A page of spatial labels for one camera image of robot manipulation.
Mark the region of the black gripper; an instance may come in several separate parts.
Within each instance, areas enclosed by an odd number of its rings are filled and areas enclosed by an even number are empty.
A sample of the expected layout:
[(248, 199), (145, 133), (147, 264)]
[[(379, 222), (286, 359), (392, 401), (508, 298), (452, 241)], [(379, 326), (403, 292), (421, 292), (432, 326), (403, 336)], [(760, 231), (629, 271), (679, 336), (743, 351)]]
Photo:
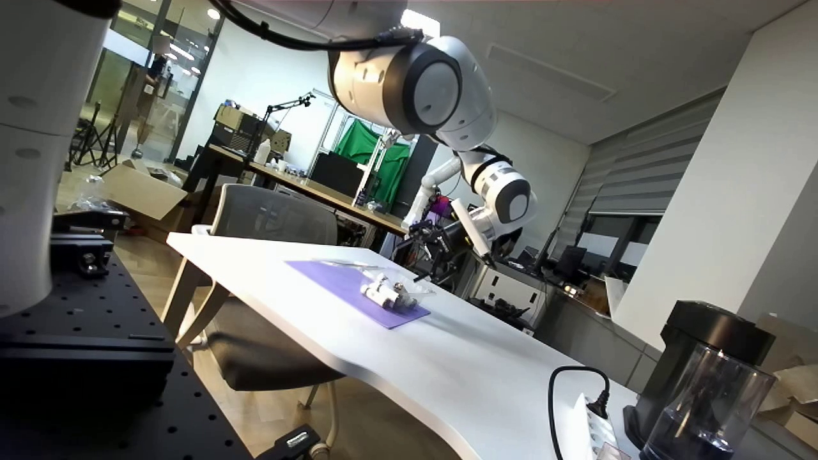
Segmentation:
[(455, 220), (455, 222), (421, 222), (418, 237), (421, 237), (425, 254), (430, 258), (430, 276), (432, 280), (445, 280), (452, 271), (455, 258), (471, 248), (459, 220)]

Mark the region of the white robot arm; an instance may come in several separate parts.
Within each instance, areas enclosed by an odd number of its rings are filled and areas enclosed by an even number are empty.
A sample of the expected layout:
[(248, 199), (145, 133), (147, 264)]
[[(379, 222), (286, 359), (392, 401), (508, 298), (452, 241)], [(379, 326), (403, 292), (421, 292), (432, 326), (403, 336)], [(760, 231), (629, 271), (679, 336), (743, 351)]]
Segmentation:
[[(459, 214), (479, 248), (519, 231), (531, 184), (487, 147), (491, 88), (455, 37), (402, 24), (407, 0), (210, 0), (237, 28), (330, 62), (334, 102), (455, 153), (480, 197)], [(58, 175), (91, 84), (105, 34), (123, 0), (0, 0), (0, 315), (50, 295), (50, 231)]]

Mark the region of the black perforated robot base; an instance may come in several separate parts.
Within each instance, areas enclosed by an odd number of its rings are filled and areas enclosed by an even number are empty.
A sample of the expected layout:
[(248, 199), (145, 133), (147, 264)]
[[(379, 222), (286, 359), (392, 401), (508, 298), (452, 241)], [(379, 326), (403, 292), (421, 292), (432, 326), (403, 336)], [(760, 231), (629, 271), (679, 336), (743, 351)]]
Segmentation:
[(0, 323), (0, 460), (248, 460), (113, 254), (117, 213), (63, 213), (50, 295)]

